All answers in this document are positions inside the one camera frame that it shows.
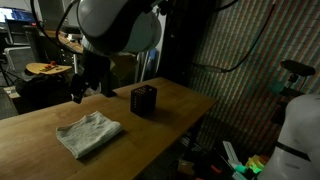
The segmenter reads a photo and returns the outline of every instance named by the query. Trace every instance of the folded cloth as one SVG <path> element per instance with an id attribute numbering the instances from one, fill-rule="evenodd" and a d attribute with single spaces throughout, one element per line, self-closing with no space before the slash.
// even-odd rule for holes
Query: folded cloth
<path id="1" fill-rule="evenodd" d="M 78 159 L 122 130 L 119 122 L 111 121 L 96 111 L 79 121 L 57 128 L 58 140 Z"/>

